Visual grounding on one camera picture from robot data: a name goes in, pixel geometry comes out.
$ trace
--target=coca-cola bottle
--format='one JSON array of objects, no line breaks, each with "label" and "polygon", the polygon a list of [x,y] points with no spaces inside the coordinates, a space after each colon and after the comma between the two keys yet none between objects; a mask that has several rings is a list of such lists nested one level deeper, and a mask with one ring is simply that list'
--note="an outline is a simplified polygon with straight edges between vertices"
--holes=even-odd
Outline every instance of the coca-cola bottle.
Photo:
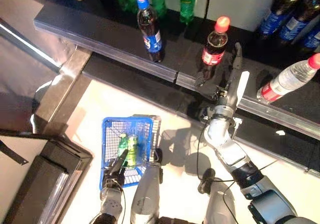
[{"label": "coca-cola bottle", "polygon": [[228,17],[220,17],[214,26],[207,39],[207,43],[202,52],[202,61],[200,70],[203,73],[204,80],[209,80],[215,75],[217,64],[222,60],[226,44],[228,42],[228,36],[226,34],[230,25],[230,19]]}]

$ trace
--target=bottle cap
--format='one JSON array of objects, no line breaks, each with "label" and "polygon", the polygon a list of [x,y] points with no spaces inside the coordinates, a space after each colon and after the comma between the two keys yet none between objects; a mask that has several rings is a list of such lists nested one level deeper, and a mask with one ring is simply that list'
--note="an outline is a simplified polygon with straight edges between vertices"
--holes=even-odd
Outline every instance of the bottle cap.
[{"label": "bottle cap", "polygon": [[149,7],[149,1],[148,0],[136,0],[138,3],[138,8],[141,10],[144,10]]},{"label": "bottle cap", "polygon": [[229,29],[229,25],[230,25],[229,17],[222,16],[222,17],[217,19],[217,22],[216,22],[216,24],[214,26],[214,30],[219,32],[219,33],[223,33],[223,32],[226,32]]},{"label": "bottle cap", "polygon": [[309,66],[313,69],[320,69],[320,53],[312,55],[308,60]]}]

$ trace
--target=white floor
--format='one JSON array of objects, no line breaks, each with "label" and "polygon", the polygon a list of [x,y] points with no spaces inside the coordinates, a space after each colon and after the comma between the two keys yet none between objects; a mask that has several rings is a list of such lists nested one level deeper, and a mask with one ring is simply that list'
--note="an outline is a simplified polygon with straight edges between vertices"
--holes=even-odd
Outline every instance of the white floor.
[{"label": "white floor", "polygon": [[[68,121],[67,135],[75,143],[88,149],[93,155],[93,161],[84,178],[63,223],[85,223],[100,210],[100,159],[101,159],[101,122],[105,117],[128,117],[133,114],[159,115],[161,125],[161,148],[164,150],[163,183],[160,188],[160,216],[180,218],[189,222],[201,223],[207,209],[208,196],[199,194],[197,187],[199,180],[192,170],[196,162],[190,165],[188,160],[195,156],[197,139],[200,129],[192,122],[176,116],[174,113],[161,109],[151,103],[120,91],[108,85],[92,81],[78,106]],[[242,145],[252,161],[263,167],[275,159],[248,146]],[[215,157],[214,151],[201,143],[200,152],[205,154],[211,167],[216,171],[216,177],[230,179],[231,176],[224,170]],[[320,179],[305,174],[302,169],[294,167],[282,160],[277,161],[262,171],[279,190],[294,205],[298,215],[307,217],[320,223],[319,200]],[[124,223],[130,222],[131,202],[136,187],[125,188],[126,214]],[[255,223],[247,209],[249,202],[235,184],[231,187],[235,198],[237,220],[240,224]]]}]

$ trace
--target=blue bottle cap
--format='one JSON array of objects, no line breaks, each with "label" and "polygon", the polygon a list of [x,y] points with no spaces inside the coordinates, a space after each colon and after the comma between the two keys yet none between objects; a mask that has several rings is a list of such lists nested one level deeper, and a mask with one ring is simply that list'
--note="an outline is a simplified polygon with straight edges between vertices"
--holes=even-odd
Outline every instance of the blue bottle cap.
[{"label": "blue bottle cap", "polygon": [[149,7],[149,1],[148,0],[136,0],[138,3],[138,8],[141,10],[144,10]]}]

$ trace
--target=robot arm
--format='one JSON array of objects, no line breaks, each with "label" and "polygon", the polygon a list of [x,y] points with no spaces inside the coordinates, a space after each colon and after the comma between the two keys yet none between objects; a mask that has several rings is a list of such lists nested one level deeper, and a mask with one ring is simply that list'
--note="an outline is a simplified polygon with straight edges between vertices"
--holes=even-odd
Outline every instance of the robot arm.
[{"label": "robot arm", "polygon": [[[248,208],[257,223],[314,223],[296,217],[296,211],[291,203],[232,139],[240,124],[240,120],[233,118],[233,115],[248,80],[248,74],[245,76],[241,73],[241,46],[239,43],[235,46],[233,71],[225,90],[218,94],[212,119],[204,132],[205,138],[214,148],[217,158],[239,185],[245,198],[252,200]],[[232,126],[234,130],[230,137],[228,130]]]}]

